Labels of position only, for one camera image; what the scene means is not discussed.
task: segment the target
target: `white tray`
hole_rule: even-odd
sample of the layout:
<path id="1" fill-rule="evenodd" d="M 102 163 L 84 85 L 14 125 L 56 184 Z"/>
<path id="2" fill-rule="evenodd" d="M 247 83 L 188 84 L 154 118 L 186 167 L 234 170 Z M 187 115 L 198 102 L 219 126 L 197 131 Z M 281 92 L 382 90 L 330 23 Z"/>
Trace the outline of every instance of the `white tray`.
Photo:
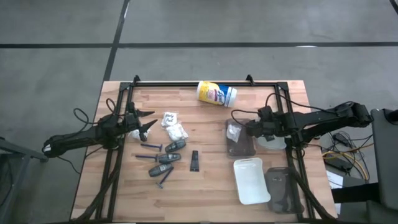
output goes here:
<path id="1" fill-rule="evenodd" d="M 242 204 L 265 203 L 271 199 L 260 158 L 236 160 L 234 172 L 239 200 Z"/>

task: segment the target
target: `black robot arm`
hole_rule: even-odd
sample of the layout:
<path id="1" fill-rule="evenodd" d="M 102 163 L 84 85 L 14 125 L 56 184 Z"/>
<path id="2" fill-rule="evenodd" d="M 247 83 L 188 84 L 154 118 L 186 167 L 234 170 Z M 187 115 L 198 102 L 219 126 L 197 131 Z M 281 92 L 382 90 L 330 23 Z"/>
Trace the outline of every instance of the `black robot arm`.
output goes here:
<path id="1" fill-rule="evenodd" d="M 147 141 L 144 133 L 147 132 L 157 119 L 141 125 L 139 117 L 148 116 L 154 112 L 136 110 L 133 102 L 130 102 L 127 107 L 127 113 L 121 122 L 119 122 L 121 117 L 119 115 L 114 113 L 106 115 L 99 119 L 95 126 L 86 131 L 52 136 L 44 142 L 42 152 L 47 157 L 57 157 L 68 150 L 96 144 L 102 145 L 104 149 L 116 149 L 120 143 L 118 141 L 119 137 L 136 129 L 139 130 L 141 141 Z"/>
<path id="2" fill-rule="evenodd" d="M 364 128 L 372 122 L 366 107 L 353 102 L 311 113 L 273 113 L 271 107 L 266 106 L 258 109 L 258 116 L 259 121 L 246 123 L 250 136 L 291 136 L 294 147 L 302 147 L 330 131 L 343 127 Z"/>

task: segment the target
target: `wooden table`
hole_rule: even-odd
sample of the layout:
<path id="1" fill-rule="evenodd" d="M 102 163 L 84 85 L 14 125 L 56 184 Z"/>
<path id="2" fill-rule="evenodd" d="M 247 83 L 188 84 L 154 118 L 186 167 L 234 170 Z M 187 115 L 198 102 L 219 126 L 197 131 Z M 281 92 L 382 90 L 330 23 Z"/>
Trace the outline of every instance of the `wooden table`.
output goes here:
<path id="1" fill-rule="evenodd" d="M 105 100 L 116 101 L 120 82 L 104 82 L 99 99 L 96 120 L 109 114 Z M 308 105 L 304 82 L 288 81 L 293 101 Z M 270 87 L 237 87 L 234 108 L 255 111 L 263 107 Z M 278 215 L 266 204 L 242 205 L 239 202 L 233 174 L 233 159 L 226 155 L 224 122 L 230 118 L 232 108 L 225 108 L 196 99 L 192 87 L 134 87 L 133 101 L 143 111 L 155 114 L 142 118 L 142 123 L 159 119 L 150 129 L 149 144 L 171 142 L 160 121 L 166 111 L 177 112 L 178 120 L 189 134 L 186 148 L 179 151 L 182 160 L 174 162 L 174 171 L 159 189 L 155 183 L 163 176 L 149 177 L 148 170 L 156 165 L 150 159 L 137 159 L 135 154 L 158 152 L 140 146 L 131 137 L 126 139 L 122 168 L 116 197 L 114 222 L 276 222 L 294 221 L 295 215 Z M 276 108 L 275 98 L 269 105 Z M 308 108 L 293 105 L 294 111 L 308 113 Z M 237 114 L 238 118 L 253 118 L 253 114 Z M 89 147 L 87 153 L 96 149 Z M 190 172 L 192 151 L 199 152 L 200 172 Z M 103 173 L 105 150 L 100 150 L 84 163 L 78 186 L 72 218 L 78 217 L 98 193 Z M 256 157 L 263 160 L 266 171 L 270 167 L 287 167 L 284 151 L 257 150 Z M 325 166 L 318 147 L 305 149 L 305 168 L 312 192 L 327 211 L 336 216 Z M 305 205 L 303 194 L 301 203 Z"/>

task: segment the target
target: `concrete floor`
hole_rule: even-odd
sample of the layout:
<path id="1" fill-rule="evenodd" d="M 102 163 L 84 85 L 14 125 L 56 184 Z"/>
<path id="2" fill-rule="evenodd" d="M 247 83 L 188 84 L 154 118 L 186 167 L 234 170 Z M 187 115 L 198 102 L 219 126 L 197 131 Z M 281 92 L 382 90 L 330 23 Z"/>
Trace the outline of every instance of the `concrete floor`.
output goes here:
<path id="1" fill-rule="evenodd" d="M 123 0 L 0 0 L 0 44 L 111 43 Z M 131 0 L 121 42 L 393 42 L 387 0 Z M 94 116 L 110 49 L 0 49 L 0 136 L 40 150 Z M 398 47 L 119 49 L 111 80 L 305 80 L 313 106 L 398 107 Z M 353 138 L 371 128 L 345 129 Z M 322 144 L 329 145 L 328 138 Z M 364 149 L 377 181 L 373 148 Z M 84 150 L 70 151 L 80 169 Z M 32 161 L 12 223 L 68 220 L 79 176 Z"/>

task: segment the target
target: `yellow cable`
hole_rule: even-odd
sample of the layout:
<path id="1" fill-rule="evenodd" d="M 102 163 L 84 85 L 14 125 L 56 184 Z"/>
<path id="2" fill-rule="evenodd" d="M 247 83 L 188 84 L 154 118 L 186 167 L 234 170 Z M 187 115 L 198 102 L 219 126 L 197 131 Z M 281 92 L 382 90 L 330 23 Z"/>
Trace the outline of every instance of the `yellow cable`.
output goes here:
<path id="1" fill-rule="evenodd" d="M 349 151 L 346 151 L 346 152 L 353 152 L 353 151 L 357 151 L 357 150 L 360 150 L 360 149 L 364 149 L 364 148 L 366 148 L 366 147 L 373 146 L 373 144 L 374 144 L 374 143 L 367 144 L 367 145 L 365 145 L 365 146 L 357 147 L 356 149 L 352 149 L 352 150 L 349 150 Z"/>
<path id="2" fill-rule="evenodd" d="M 323 157 L 324 155 L 327 155 L 327 154 L 330 154 L 330 153 L 337 153 L 338 156 L 346 156 L 346 157 L 349 157 L 350 159 L 352 159 L 352 160 L 354 161 L 354 163 L 356 163 L 357 165 L 359 165 L 359 168 L 361 168 L 362 173 L 365 175 L 365 180 L 369 180 L 368 174 L 365 172 L 365 169 L 363 169 L 363 166 L 362 166 L 356 159 L 354 159 L 354 157 L 350 156 L 349 154 L 347 154 L 347 153 L 345 153 L 345 152 L 332 152 L 332 151 L 323 153 L 323 154 L 322 154 L 322 157 Z M 338 156 L 335 156 L 335 157 L 327 157 L 327 158 L 324 157 L 323 159 L 335 159 L 335 158 L 337 158 Z"/>

